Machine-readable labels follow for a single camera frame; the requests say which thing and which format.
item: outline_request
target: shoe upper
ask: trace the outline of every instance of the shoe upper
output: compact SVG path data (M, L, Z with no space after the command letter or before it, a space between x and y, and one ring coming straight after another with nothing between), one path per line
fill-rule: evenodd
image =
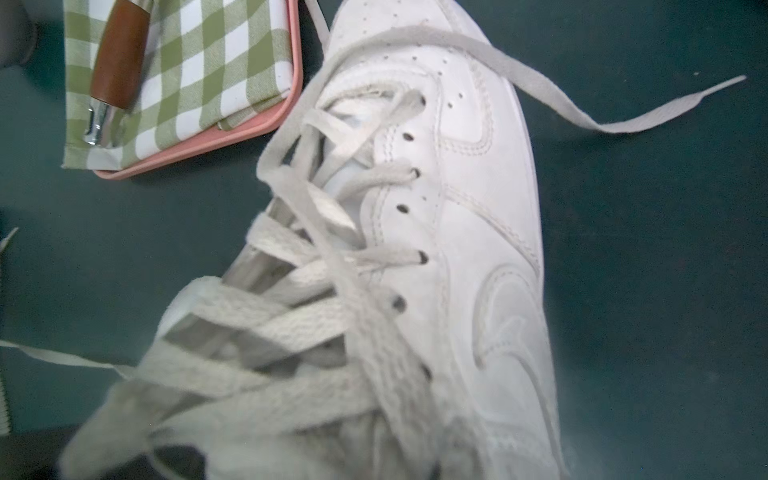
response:
M487 41L449 0L347 0L328 56L408 25ZM413 45L350 59L320 104L367 85L416 89L425 108L375 137L377 164L407 159L420 175L409 185L368 192L359 211L366 243L403 245L429 258L384 270L371 282L405 298L397 323L432 371L443 421L463 419L476 429L489 473L517 478L517 468L535 472L531 478L556 478L538 192L515 91L459 51Z

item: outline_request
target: brush handle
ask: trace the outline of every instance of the brush handle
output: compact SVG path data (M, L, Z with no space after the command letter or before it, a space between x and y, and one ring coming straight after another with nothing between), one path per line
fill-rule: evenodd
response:
M114 3L96 56L93 98L123 110L131 106L141 84L151 9L151 1Z

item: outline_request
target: green checkered cloth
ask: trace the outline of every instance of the green checkered cloth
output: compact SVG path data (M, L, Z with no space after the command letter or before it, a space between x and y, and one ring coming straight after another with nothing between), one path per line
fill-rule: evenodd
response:
M64 167L121 170L218 124L229 130L280 103L293 79L286 0L155 0L141 93L122 146L91 147L91 73L114 0L64 0Z

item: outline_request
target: dark green surface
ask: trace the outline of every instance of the dark green surface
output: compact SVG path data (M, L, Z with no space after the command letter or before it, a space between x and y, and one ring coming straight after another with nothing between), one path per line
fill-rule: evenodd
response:
M338 4L321 2L328 15ZM462 4L599 121L750 76L634 136L579 131L521 101L575 478L768 478L768 6ZM3 263L2 337L133 362L173 295L240 249L268 198L253 175L265 140L119 183L62 171L61 24L47 31L26 72L0 71L0 213L21 228ZM113 379L0 359L24 431L81 421Z

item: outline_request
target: white sneaker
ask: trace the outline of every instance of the white sneaker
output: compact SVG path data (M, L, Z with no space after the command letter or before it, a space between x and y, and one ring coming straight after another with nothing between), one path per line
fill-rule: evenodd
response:
M172 303L134 378L65 450L66 478L141 453L170 476L152 453L167 445L227 480L565 476L510 81L619 133L743 78L599 125L487 44L453 0L343 3L329 60L260 159L275 201L223 281Z

